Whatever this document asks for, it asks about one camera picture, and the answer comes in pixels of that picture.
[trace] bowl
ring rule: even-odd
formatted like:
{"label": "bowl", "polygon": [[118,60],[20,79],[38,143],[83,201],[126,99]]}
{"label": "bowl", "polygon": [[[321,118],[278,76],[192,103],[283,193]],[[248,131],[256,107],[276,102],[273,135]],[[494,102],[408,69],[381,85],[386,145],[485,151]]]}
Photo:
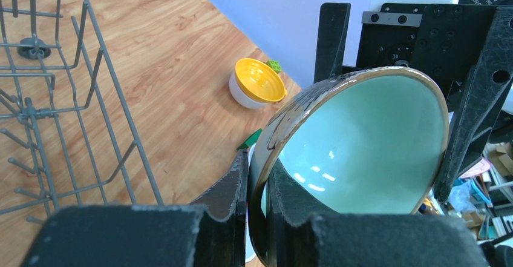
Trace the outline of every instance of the bowl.
{"label": "bowl", "polygon": [[408,214],[431,189],[448,140],[448,111],[420,71],[382,67],[327,79],[269,121],[250,164],[249,231],[266,263],[261,202],[279,158],[312,196],[339,213]]}
{"label": "bowl", "polygon": [[256,102],[280,102],[287,95],[280,76],[256,59],[242,58],[237,61],[235,78],[244,94]]}
{"label": "bowl", "polygon": [[257,102],[251,99],[249,96],[247,96],[238,85],[235,78],[235,72],[233,72],[230,76],[230,80],[228,81],[228,87],[230,88],[230,93],[232,94],[234,99],[243,107],[256,109],[261,108],[267,104],[264,102]]}

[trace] green block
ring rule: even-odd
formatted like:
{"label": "green block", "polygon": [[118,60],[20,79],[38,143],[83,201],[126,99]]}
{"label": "green block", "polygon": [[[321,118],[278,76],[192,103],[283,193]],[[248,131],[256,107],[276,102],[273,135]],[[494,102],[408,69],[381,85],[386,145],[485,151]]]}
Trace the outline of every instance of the green block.
{"label": "green block", "polygon": [[274,70],[276,73],[280,73],[281,72],[281,66],[279,65],[279,62],[276,61],[276,60],[269,60],[266,62],[266,64],[272,68],[272,70]]}
{"label": "green block", "polygon": [[260,134],[262,133],[262,129],[258,129],[256,132],[254,132],[253,134],[251,134],[251,136],[249,136],[249,138],[247,138],[244,143],[242,143],[238,148],[237,150],[240,150],[240,149],[248,149],[249,147],[253,146],[253,144],[255,144],[258,140],[258,137],[260,137]]}

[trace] white wall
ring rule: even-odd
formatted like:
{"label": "white wall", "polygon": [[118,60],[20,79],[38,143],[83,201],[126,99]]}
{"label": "white wall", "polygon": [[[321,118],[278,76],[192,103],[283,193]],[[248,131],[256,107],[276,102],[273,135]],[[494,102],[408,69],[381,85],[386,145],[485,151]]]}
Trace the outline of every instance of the white wall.
{"label": "white wall", "polygon": [[313,83],[320,6],[325,2],[351,3],[344,64],[354,65],[362,12],[370,5],[370,0],[210,1],[271,59],[278,60],[302,88]]}

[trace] plastic bag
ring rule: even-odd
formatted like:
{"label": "plastic bag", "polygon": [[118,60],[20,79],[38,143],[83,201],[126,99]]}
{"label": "plastic bag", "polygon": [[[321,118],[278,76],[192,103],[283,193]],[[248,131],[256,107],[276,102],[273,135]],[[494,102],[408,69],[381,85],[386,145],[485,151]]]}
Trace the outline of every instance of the plastic bag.
{"label": "plastic bag", "polygon": [[470,191],[472,185],[470,181],[465,182],[462,185],[454,186],[449,194],[449,203],[453,206],[455,211],[461,213],[470,213],[477,211],[474,204],[470,202]]}

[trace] wood grain surface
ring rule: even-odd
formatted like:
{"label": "wood grain surface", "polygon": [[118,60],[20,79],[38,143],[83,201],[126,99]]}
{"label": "wood grain surface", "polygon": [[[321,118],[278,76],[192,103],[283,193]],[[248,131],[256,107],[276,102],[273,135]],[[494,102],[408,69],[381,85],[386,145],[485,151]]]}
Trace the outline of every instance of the wood grain surface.
{"label": "wood grain surface", "polygon": [[[19,8],[29,10],[29,0],[18,1]],[[12,6],[11,0],[2,2],[4,7]],[[38,0],[36,5],[38,11],[56,11],[56,0]],[[207,0],[91,0],[91,5],[163,200],[167,204],[188,203],[227,171],[236,147],[263,127],[283,104],[247,110],[230,96],[227,82],[234,63],[244,57],[261,60],[266,57]],[[79,17],[81,8],[82,0],[62,0],[64,17],[60,20],[59,41],[70,64],[77,42],[70,16]],[[5,13],[5,23],[10,42],[30,36],[28,16],[14,18]],[[48,44],[55,44],[54,28],[53,18],[38,18],[37,34]],[[94,61],[99,43],[90,21],[86,22],[84,40]],[[0,66],[8,66],[7,54],[0,49]],[[37,65],[20,58],[14,49],[11,53],[16,65]],[[45,59],[45,64],[62,64],[56,50]],[[73,91],[67,72],[50,72],[56,75],[55,106],[72,107]],[[0,70],[0,74],[4,73],[8,71]],[[91,83],[83,58],[70,75],[78,104],[82,105]],[[283,78],[290,98],[299,88],[287,76]],[[21,82],[24,96],[30,96],[35,106],[49,107],[42,78],[25,78]],[[98,84],[120,151],[124,153],[133,138],[105,63],[100,66]],[[16,93],[11,79],[0,77],[0,86],[10,94]],[[0,107],[0,114],[6,113],[7,109]],[[105,180],[116,167],[117,159],[96,97],[81,116],[99,175]],[[56,189],[60,193],[73,190],[69,167],[73,169],[77,187],[95,184],[97,180],[77,114],[60,114],[59,123],[70,165],[65,162],[55,120],[38,120]],[[0,127],[26,140],[24,128],[16,121],[2,120]],[[130,184],[138,203],[155,203],[138,155],[135,151],[126,163]],[[0,136],[0,209],[32,200],[15,194],[16,187],[39,191],[37,177],[7,163],[9,157],[33,165],[29,150]],[[109,201],[130,203],[121,175],[104,190]],[[78,199],[82,203],[102,203],[100,190],[93,189],[79,197],[63,197],[60,206],[76,204]],[[45,219],[43,205],[0,216],[2,266],[17,266],[37,233],[39,225],[26,222],[28,216]],[[254,260],[247,266],[261,265]]]}

